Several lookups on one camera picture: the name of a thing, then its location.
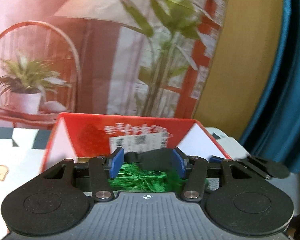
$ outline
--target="blue gripper pad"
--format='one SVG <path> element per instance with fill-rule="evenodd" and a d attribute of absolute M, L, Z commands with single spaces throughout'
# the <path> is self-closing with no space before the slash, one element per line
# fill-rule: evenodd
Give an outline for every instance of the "blue gripper pad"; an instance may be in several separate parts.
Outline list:
<path fill-rule="evenodd" d="M 186 168 L 185 168 L 185 163 L 183 161 L 183 158 L 175 149 L 172 150 L 172 153 L 173 153 L 172 154 L 173 166 L 176 169 L 176 172 L 178 173 L 180 178 L 185 178 Z"/>
<path fill-rule="evenodd" d="M 111 165 L 109 170 L 109 176 L 111 179 L 114 179 L 117 177 L 119 170 L 121 169 L 121 166 L 124 161 L 124 150 L 122 147 L 117 148 L 111 155 L 114 155 L 113 159 L 109 163 Z"/>

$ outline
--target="green tinsel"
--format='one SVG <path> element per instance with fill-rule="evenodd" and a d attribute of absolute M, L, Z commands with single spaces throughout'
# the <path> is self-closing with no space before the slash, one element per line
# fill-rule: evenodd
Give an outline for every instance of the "green tinsel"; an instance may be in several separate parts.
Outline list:
<path fill-rule="evenodd" d="M 109 183 L 118 191 L 179 193 L 185 181 L 176 172 L 144 171 L 135 163 L 124 163 L 118 176 Z"/>

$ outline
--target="small black triangle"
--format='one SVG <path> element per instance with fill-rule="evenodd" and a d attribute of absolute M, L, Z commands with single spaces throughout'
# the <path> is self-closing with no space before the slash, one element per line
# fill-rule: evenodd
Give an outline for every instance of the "small black triangle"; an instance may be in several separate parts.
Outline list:
<path fill-rule="evenodd" d="M 12 147 L 19 147 L 19 145 L 12 139 Z"/>

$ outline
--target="blue curtain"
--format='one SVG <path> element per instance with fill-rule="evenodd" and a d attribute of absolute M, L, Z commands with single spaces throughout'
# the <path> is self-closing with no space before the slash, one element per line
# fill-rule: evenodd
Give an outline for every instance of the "blue curtain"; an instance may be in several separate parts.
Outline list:
<path fill-rule="evenodd" d="M 300 0 L 284 0 L 268 83 L 240 143 L 253 155 L 300 170 Z"/>

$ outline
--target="silver bolt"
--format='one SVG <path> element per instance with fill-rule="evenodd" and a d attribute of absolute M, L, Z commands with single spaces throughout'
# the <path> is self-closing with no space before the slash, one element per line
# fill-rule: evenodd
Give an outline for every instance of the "silver bolt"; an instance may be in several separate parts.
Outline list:
<path fill-rule="evenodd" d="M 106 190 L 101 190 L 96 193 L 96 197 L 100 199 L 107 199 L 111 197 L 111 193 Z"/>
<path fill-rule="evenodd" d="M 183 193 L 183 195 L 186 197 L 186 198 L 198 198 L 199 197 L 199 192 L 197 191 L 194 191 L 194 190 L 188 190 L 186 192 Z"/>

